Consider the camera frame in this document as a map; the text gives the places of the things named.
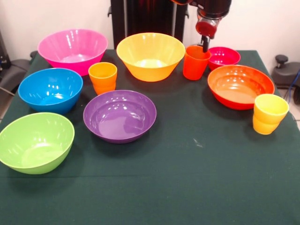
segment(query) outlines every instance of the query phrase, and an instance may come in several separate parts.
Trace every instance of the pink bowl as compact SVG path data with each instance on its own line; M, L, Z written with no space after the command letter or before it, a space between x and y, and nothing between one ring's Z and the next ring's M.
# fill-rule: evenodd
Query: pink bowl
M210 48L211 58L208 66L214 70L221 66L234 65L240 61L240 54L231 48L213 47Z
M54 68L71 69L84 76L91 65L101 61L107 46L106 37L96 31L72 29L45 37L37 51Z

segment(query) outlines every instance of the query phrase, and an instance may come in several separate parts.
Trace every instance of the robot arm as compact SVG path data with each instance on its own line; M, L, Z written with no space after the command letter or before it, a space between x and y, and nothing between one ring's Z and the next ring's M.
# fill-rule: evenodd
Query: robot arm
M229 12L232 0L172 0L179 5L190 4L198 7L197 32L202 36L203 51L207 52L210 39L215 37L221 19Z

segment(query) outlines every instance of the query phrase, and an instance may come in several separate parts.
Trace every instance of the green bowl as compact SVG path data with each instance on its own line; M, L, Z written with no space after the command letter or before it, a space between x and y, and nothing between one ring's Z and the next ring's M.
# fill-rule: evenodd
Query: green bowl
M54 170L66 158L74 126L64 116L40 112L23 116L0 133L0 161L27 174Z

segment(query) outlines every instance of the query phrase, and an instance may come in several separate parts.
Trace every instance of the purple bowl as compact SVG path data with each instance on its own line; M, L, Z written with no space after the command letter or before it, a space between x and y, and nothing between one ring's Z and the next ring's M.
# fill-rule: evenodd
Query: purple bowl
M128 143L145 134L156 119L156 108L145 95L132 90L114 90L98 95L85 107L86 127L103 140Z

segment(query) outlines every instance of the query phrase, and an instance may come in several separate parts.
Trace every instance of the cup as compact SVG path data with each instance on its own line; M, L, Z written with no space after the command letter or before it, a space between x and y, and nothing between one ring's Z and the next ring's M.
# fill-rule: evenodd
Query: cup
M255 98L253 128L262 135L271 134L289 111L289 104L273 94L261 94Z
M117 67L110 62L95 63L89 68L89 76L97 95L116 89Z
M201 46L191 45L187 47L184 56L183 75L192 81L199 80L202 77L210 58L210 51L208 50L204 53Z

